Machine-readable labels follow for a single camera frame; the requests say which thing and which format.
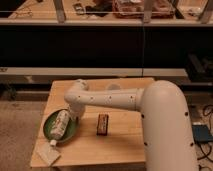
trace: small box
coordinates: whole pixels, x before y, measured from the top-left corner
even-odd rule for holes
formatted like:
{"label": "small box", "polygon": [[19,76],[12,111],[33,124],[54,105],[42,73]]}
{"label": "small box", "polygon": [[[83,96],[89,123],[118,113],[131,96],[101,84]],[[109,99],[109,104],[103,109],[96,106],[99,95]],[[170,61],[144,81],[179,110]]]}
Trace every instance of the small box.
{"label": "small box", "polygon": [[98,116],[98,126],[97,126],[97,135],[106,136],[108,132],[108,119],[109,115],[99,114]]}

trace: plate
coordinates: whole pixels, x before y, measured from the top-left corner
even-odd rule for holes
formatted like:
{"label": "plate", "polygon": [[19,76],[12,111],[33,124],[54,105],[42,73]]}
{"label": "plate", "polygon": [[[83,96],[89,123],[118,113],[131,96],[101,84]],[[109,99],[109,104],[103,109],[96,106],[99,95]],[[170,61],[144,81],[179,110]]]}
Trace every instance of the plate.
{"label": "plate", "polygon": [[[50,131],[52,129],[52,124],[55,121],[56,117],[58,116],[58,113],[61,110],[67,110],[67,109],[60,109],[57,110],[55,112],[53,112],[45,121],[44,126],[43,126],[43,132],[44,132],[44,136],[48,139],[48,140],[52,140],[51,136],[50,136]],[[66,131],[63,135],[63,137],[58,140],[58,143],[62,143],[62,142],[66,142],[67,140],[69,140],[71,137],[73,137],[73,135],[75,134],[76,130],[78,127],[78,120],[76,121],[72,121],[71,119],[68,122]]]}

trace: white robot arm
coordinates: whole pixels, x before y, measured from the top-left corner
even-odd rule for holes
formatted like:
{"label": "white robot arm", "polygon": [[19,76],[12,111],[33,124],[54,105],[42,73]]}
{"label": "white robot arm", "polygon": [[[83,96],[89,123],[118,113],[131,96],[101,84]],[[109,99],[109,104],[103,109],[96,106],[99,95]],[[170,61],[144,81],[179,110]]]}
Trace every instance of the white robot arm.
{"label": "white robot arm", "polygon": [[88,91],[84,80],[65,94],[72,119],[85,105],[139,111],[143,122],[147,171],[198,171],[188,107],[182,91],[168,81],[145,89]]}

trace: wooden table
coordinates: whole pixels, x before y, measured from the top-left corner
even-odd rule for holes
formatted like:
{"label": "wooden table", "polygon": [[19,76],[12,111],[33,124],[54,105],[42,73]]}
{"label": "wooden table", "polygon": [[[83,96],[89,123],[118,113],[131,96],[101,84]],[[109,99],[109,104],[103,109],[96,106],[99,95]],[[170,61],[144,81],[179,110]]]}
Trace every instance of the wooden table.
{"label": "wooden table", "polygon": [[[144,88],[152,83],[152,78],[88,80],[90,90],[105,90],[110,84],[118,84],[122,89]],[[31,167],[47,167],[36,153],[36,149],[47,140],[43,135],[43,124],[54,111],[66,108],[64,93],[73,81],[54,81],[42,118]],[[98,114],[109,114],[107,136],[97,136]],[[140,113],[134,111],[87,106],[75,136],[60,145],[61,158],[53,166],[79,166],[98,164],[144,163],[143,134]]]}

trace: cable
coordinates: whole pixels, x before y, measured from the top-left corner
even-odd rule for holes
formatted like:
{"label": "cable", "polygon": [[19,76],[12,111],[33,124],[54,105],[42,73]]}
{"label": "cable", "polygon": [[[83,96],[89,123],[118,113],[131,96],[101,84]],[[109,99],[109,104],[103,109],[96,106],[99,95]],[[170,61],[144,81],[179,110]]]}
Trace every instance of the cable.
{"label": "cable", "polygon": [[209,130],[210,132],[212,132],[212,115],[213,115],[213,105],[206,105],[203,107],[203,116],[204,117],[208,117],[209,116]]}
{"label": "cable", "polygon": [[213,163],[213,160],[209,157],[209,155],[210,155],[211,152],[212,152],[212,146],[211,146],[210,144],[208,144],[208,146],[209,146],[209,151],[208,151],[208,153],[205,153],[204,150],[203,150],[203,148],[202,148],[202,145],[199,144],[199,143],[198,143],[197,145],[198,145],[198,147],[200,148],[201,152],[203,153],[203,156],[198,157],[198,160],[208,159],[210,162]]}
{"label": "cable", "polygon": [[199,165],[199,171],[202,171],[203,169],[208,169],[209,171],[212,171],[210,167]]}
{"label": "cable", "polygon": [[142,58],[141,58],[141,77],[144,77],[144,62],[145,62],[145,48],[146,48],[146,32],[143,23],[143,17],[141,18],[142,21],[142,33],[143,33],[143,45],[142,45]]}

